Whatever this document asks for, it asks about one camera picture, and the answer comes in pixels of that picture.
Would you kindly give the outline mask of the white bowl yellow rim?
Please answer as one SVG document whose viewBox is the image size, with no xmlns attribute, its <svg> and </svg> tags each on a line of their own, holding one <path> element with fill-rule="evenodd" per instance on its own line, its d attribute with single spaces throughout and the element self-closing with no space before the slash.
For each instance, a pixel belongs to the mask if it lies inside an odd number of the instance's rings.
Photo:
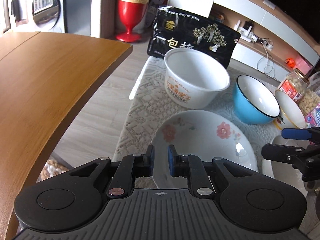
<svg viewBox="0 0 320 240">
<path fill-rule="evenodd" d="M 298 105 L 283 91 L 276 90 L 274 93 L 279 106 L 280 115 L 273 121 L 277 129 L 306 128 L 304 115 Z"/>
</svg>

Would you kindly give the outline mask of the grey white ceramic bowl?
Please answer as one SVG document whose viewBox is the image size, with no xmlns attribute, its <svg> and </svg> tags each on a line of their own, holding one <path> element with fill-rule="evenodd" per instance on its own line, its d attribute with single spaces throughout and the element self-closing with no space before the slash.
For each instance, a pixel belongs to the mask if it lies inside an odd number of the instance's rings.
<svg viewBox="0 0 320 240">
<path fill-rule="evenodd" d="M 285 139 L 279 135 L 274 138 L 271 144 L 307 148 L 310 142 L 308 140 Z M 263 174 L 287 183 L 302 193 L 314 190 L 316 188 L 316 180 L 319 178 L 317 168 L 298 170 L 293 168 L 291 164 L 266 159 L 263 159 Z"/>
</svg>

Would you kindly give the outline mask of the floral white plate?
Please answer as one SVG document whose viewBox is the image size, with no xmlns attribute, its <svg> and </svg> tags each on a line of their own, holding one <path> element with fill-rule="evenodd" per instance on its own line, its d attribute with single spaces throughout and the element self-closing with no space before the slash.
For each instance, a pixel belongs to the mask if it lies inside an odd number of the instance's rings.
<svg viewBox="0 0 320 240">
<path fill-rule="evenodd" d="M 257 160 L 248 139 L 231 121 L 204 110 L 188 110 L 172 115 L 157 129 L 153 181 L 160 189 L 186 188 L 187 180 L 169 172 L 168 146 L 178 154 L 193 154 L 202 161 L 221 157 L 257 171 Z"/>
</svg>

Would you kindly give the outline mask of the blue enamel bowl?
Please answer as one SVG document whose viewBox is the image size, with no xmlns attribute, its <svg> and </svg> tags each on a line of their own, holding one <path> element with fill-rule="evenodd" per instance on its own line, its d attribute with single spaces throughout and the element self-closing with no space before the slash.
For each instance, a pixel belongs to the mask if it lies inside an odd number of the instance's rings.
<svg viewBox="0 0 320 240">
<path fill-rule="evenodd" d="M 280 106 L 274 94 L 259 80 L 239 75 L 233 90 L 236 116 L 249 125 L 263 125 L 280 115 Z"/>
</svg>

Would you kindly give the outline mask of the white paper bowl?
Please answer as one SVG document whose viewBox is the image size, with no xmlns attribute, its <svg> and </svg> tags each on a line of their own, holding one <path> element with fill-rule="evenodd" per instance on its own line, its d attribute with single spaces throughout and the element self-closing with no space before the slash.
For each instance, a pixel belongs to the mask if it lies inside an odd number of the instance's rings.
<svg viewBox="0 0 320 240">
<path fill-rule="evenodd" d="M 172 49 L 165 54 L 164 63 L 165 91 L 174 102 L 189 109 L 206 107 L 231 83 L 223 65 L 197 50 Z"/>
</svg>

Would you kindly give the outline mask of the pink marshmallow bag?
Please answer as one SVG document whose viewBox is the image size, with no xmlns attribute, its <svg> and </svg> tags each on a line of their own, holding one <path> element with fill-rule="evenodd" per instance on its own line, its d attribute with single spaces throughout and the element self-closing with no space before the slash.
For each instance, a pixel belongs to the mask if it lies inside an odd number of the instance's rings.
<svg viewBox="0 0 320 240">
<path fill-rule="evenodd" d="M 320 103 L 306 115 L 305 120 L 310 127 L 320 126 Z"/>
</svg>

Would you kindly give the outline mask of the peanut jar red label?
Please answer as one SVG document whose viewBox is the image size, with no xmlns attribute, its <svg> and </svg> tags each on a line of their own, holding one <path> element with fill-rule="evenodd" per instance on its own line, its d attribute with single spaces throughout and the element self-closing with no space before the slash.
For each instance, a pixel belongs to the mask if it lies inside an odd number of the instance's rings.
<svg viewBox="0 0 320 240">
<path fill-rule="evenodd" d="M 308 85 L 307 77 L 298 68 L 294 68 L 280 83 L 278 89 L 287 94 L 295 103 L 299 103 Z"/>
</svg>

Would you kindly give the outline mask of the white lace tablecloth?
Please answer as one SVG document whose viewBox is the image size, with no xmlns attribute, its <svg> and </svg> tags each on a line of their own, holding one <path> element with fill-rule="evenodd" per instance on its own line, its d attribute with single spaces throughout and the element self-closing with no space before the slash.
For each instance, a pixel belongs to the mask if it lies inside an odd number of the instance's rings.
<svg viewBox="0 0 320 240">
<path fill-rule="evenodd" d="M 227 68 L 231 77 L 231 85 L 218 95 L 205 110 L 214 112 L 235 124 L 249 140 L 257 159 L 259 171 L 263 172 L 262 147 L 279 136 L 279 131 L 271 123 L 266 125 L 248 125 L 240 121 L 233 109 L 232 90 L 236 77 L 241 74 L 242 63 L 234 60 Z M 164 88 L 165 64 L 162 59 L 150 57 L 143 67 L 138 88 L 126 117 L 113 160 L 120 161 L 130 153 L 143 152 L 151 142 L 157 129 L 172 115 L 186 109 L 174 103 Z M 308 210 L 300 230 L 311 239 L 319 238 L 319 219 L 316 215 L 316 194 L 306 191 Z"/>
</svg>

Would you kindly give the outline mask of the orange pumpkin toy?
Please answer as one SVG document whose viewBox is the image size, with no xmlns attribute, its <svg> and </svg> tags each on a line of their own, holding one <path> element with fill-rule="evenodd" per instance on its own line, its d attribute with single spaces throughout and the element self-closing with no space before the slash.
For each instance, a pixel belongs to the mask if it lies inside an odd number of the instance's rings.
<svg viewBox="0 0 320 240">
<path fill-rule="evenodd" d="M 286 65 L 288 66 L 288 67 L 290 67 L 290 68 L 294 68 L 295 66 L 296 66 L 296 63 L 295 63 L 295 60 L 293 59 L 293 58 L 287 58 L 286 60 L 285 60 L 285 63 L 286 63 Z"/>
</svg>

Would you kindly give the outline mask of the white power strip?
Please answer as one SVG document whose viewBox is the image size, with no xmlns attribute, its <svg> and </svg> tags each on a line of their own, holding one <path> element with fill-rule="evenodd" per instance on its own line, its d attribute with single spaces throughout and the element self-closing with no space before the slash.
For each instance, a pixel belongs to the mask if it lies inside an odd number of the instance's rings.
<svg viewBox="0 0 320 240">
<path fill-rule="evenodd" d="M 253 21 L 245 21 L 243 25 L 241 25 L 241 20 L 238 20 L 234 25 L 234 30 L 240 33 L 240 38 L 252 43 L 259 43 L 267 50 L 271 51 L 273 49 L 273 41 L 269 38 L 260 38 L 257 34 L 254 33 L 254 22 Z"/>
</svg>

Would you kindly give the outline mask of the wooden table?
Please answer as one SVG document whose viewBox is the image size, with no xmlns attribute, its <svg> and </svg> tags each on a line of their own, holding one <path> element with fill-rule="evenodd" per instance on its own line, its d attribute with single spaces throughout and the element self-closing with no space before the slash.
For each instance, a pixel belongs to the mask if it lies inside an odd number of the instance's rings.
<svg viewBox="0 0 320 240">
<path fill-rule="evenodd" d="M 1 36 L 1 239 L 16 235 L 16 196 L 35 183 L 74 118 L 132 50 L 74 34 Z"/>
</svg>

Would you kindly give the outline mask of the black plum snack bag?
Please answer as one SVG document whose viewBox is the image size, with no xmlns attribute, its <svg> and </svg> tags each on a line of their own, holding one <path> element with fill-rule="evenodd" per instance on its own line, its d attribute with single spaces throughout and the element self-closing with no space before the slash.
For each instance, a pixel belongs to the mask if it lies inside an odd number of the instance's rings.
<svg viewBox="0 0 320 240">
<path fill-rule="evenodd" d="M 209 18 L 173 7 L 158 7 L 147 54 L 163 59 L 174 48 L 201 51 L 225 68 L 229 66 L 240 33 Z"/>
</svg>

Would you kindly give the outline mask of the washing machine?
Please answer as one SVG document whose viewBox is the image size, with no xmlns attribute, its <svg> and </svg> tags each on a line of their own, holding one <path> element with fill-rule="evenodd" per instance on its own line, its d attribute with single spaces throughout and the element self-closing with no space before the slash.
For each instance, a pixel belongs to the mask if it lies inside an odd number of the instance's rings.
<svg viewBox="0 0 320 240">
<path fill-rule="evenodd" d="M 1 33 L 9 31 L 89 36 L 91 0 L 1 0 Z"/>
</svg>

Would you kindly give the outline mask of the white wall shelf unit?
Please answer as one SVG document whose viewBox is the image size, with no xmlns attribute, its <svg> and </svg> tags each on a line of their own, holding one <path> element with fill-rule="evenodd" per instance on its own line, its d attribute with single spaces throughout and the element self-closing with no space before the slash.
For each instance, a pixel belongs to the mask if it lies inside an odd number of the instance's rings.
<svg viewBox="0 0 320 240">
<path fill-rule="evenodd" d="M 225 16 L 224 23 L 234 27 L 238 21 L 252 20 L 254 33 L 272 41 L 275 65 L 287 71 L 287 58 L 293 58 L 304 74 L 319 62 L 319 44 L 291 17 L 265 0 L 168 0 L 169 5 L 208 17 L 212 9 Z"/>
</svg>

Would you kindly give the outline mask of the red pedestal trash bin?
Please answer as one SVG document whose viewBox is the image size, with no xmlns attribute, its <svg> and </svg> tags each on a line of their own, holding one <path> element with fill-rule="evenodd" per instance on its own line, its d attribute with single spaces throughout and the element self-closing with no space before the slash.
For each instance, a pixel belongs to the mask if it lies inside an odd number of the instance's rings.
<svg viewBox="0 0 320 240">
<path fill-rule="evenodd" d="M 124 33 L 116 35 L 116 39 L 132 43 L 140 40 L 140 34 L 133 33 L 133 28 L 143 19 L 149 0 L 118 0 L 118 12 Z"/>
</svg>

